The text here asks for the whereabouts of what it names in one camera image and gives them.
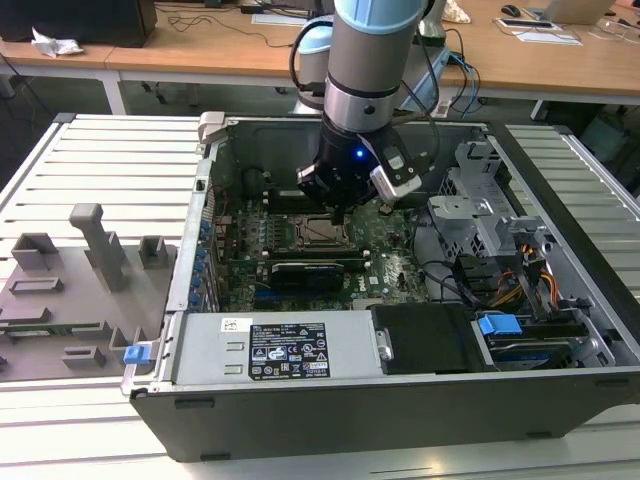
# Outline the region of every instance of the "motherboard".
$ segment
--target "motherboard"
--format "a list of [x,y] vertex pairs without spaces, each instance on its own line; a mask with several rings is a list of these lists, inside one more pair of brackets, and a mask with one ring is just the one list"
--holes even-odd
[[321,212],[273,210],[238,202],[216,221],[223,311],[364,310],[428,299],[411,253],[410,210],[374,200],[343,225]]

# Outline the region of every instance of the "laptop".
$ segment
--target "laptop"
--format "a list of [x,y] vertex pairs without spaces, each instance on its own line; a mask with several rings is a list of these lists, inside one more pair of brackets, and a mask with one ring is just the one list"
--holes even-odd
[[536,20],[573,25],[594,25],[615,0],[553,0],[547,8],[525,8]]

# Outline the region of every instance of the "computer mouse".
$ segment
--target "computer mouse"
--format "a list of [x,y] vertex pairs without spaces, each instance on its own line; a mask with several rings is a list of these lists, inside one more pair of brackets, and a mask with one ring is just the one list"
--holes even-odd
[[509,15],[510,17],[515,17],[515,18],[522,15],[522,13],[520,13],[520,9],[515,5],[505,5],[500,9],[500,11],[505,15]]

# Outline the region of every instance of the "desk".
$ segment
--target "desk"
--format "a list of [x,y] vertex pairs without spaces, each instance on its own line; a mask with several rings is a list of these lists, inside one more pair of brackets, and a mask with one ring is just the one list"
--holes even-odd
[[[569,28],[580,36],[582,47],[526,43],[501,33],[493,23],[494,18],[505,16],[500,12],[504,4],[502,0],[463,0],[461,6],[472,23],[445,24],[462,34],[467,61],[482,76],[481,96],[640,104],[640,45],[596,38],[589,33],[591,26],[581,25]],[[622,17],[636,25],[640,20],[623,7],[614,5],[613,10],[619,14],[611,17],[613,21]],[[452,50],[460,51],[455,34],[447,42]],[[459,69],[448,68],[442,76],[445,87],[461,81]]]
[[[83,45],[84,53],[47,57],[30,43],[4,42],[2,54],[25,76],[85,78],[100,80],[113,111],[124,112],[122,95],[112,72],[107,71],[105,61],[114,50],[110,45]],[[0,75],[13,75],[13,70],[0,59]]]
[[[525,43],[500,33],[493,23],[494,18],[503,16],[500,7],[504,0],[461,3],[472,23],[446,24],[446,28],[461,32],[467,59],[482,75],[481,96],[640,104],[640,45],[598,39],[589,34],[588,26],[572,28],[580,35],[582,47]],[[635,25],[638,17],[633,11],[613,8]],[[204,12],[231,27],[261,33],[274,45],[292,43],[300,31],[290,26],[253,25],[249,15],[237,10]],[[158,11],[156,31],[143,49],[87,46],[85,54],[51,59],[29,44],[7,43],[7,56],[25,75],[102,81],[114,114],[126,113],[119,89],[123,80],[292,86],[287,68],[289,48],[269,48],[260,37],[243,35],[213,21],[180,33],[169,25],[168,17],[173,15],[177,14]],[[183,17],[197,15],[182,13]],[[460,48],[455,35],[449,36],[448,44],[454,50]],[[0,64],[0,74],[5,73],[11,71]],[[461,84],[460,71],[448,67],[442,77],[442,96],[453,97]]]
[[[166,7],[177,10],[177,7]],[[290,45],[299,27],[253,25],[250,15],[239,10],[203,14],[246,32],[261,33],[272,45]],[[203,21],[185,32],[169,25],[177,13],[157,11],[158,23],[144,48],[83,45],[85,53],[50,58],[29,43],[6,42],[3,54],[23,75],[100,80],[114,114],[126,114],[119,88],[123,80],[194,84],[258,85],[291,87],[288,47],[270,48],[258,36],[248,36],[225,28],[215,21]],[[197,17],[199,13],[181,13]],[[0,75],[13,72],[0,61]]]

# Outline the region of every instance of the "warning label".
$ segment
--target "warning label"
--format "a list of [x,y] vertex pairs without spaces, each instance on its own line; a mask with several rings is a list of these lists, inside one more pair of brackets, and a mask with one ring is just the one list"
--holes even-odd
[[324,323],[252,325],[249,355],[253,380],[331,376]]

